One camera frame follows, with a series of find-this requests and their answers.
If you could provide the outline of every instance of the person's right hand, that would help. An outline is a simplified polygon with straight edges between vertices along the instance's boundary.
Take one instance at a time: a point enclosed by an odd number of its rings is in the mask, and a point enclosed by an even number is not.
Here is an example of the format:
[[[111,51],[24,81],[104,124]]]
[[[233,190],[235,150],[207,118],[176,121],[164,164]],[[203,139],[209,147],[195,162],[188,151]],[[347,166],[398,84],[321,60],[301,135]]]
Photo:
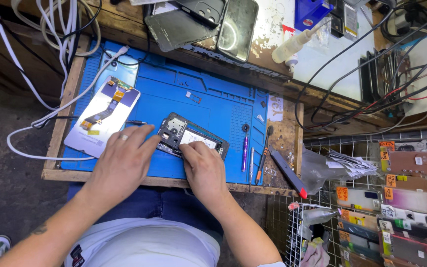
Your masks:
[[[207,209],[230,194],[225,180],[225,164],[215,149],[197,141],[181,144],[187,180],[195,196]]]

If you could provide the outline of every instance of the person's left hand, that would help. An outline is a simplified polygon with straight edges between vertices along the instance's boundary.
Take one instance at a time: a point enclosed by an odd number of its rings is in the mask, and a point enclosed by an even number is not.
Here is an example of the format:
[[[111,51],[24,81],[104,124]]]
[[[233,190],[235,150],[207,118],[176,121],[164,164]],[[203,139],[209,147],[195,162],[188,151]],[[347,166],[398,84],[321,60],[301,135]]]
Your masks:
[[[81,189],[90,205],[107,212],[139,187],[161,140],[155,134],[145,141],[152,130],[154,125],[127,127],[108,139],[92,176]]]

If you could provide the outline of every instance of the purple screwdriver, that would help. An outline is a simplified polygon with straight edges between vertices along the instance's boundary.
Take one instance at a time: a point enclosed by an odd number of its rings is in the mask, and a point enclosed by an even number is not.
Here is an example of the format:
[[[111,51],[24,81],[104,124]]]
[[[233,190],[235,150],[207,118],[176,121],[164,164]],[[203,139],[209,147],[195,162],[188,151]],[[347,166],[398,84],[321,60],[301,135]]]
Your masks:
[[[248,130],[250,126],[248,124],[244,124],[241,129],[245,132],[245,140],[243,141],[243,160],[241,162],[241,171],[244,172],[246,170],[246,156],[248,154]]]

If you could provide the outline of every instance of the phone repair workbench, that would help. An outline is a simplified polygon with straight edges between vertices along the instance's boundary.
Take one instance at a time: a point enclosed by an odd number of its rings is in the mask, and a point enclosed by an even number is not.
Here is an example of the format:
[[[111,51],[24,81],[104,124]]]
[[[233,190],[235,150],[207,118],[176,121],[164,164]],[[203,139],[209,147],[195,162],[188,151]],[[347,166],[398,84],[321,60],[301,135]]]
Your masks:
[[[106,41],[102,45],[108,53],[116,52],[121,47],[110,41]],[[130,48],[128,53],[121,56],[119,60],[130,63],[129,60],[143,58],[144,55],[145,51]],[[100,64],[104,64],[106,58],[107,56],[99,48],[97,53],[87,59],[77,58],[74,61],[62,105],[73,99],[80,93],[80,90],[83,91],[93,81],[97,69]],[[70,111],[64,110],[59,115],[80,116],[107,76],[116,77],[140,92],[139,100],[129,113],[128,120],[144,121],[154,124],[158,129],[163,119],[167,118],[171,112],[175,112],[226,140],[230,147],[225,158],[225,169],[231,191],[296,195],[270,155],[267,156],[264,164],[264,170],[268,170],[268,173],[263,173],[258,185],[255,185],[266,129],[269,125],[273,125],[275,128],[269,138],[269,145],[291,162],[296,173],[300,172],[302,130],[295,121],[294,104],[291,101],[284,100],[281,110],[282,99],[270,97],[266,90],[222,76],[214,76],[162,56],[150,54],[138,66],[126,67],[121,64],[111,64],[102,72],[89,93],[72,104]],[[282,119],[275,122],[267,120],[269,107],[272,109],[270,113],[274,111],[275,114],[281,114],[282,112]],[[76,120],[60,119],[56,121],[48,156],[66,158],[88,156],[64,145],[65,137],[76,123]],[[250,126],[246,133],[242,130],[244,124]],[[249,139],[247,162],[250,162],[250,149],[253,147],[255,150],[253,158],[255,175],[252,179],[251,189],[249,169],[246,168],[244,172],[241,170],[245,136]],[[90,172],[96,161],[96,159],[86,161],[49,160],[45,162],[42,178],[86,181],[90,178]],[[143,185],[188,187],[182,159],[156,150]]]

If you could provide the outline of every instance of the sim card tray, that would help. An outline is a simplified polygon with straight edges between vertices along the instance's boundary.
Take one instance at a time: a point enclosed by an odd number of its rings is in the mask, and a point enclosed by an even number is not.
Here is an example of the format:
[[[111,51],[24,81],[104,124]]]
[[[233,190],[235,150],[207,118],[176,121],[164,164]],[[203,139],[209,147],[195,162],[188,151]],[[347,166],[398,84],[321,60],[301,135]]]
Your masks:
[[[198,97],[195,94],[192,94],[191,92],[187,91],[186,97],[190,100],[196,102],[197,104],[200,104],[200,100],[202,100],[200,97]]]
[[[273,169],[269,169],[268,167],[265,167],[265,173],[270,174],[272,176],[276,176],[276,171]]]

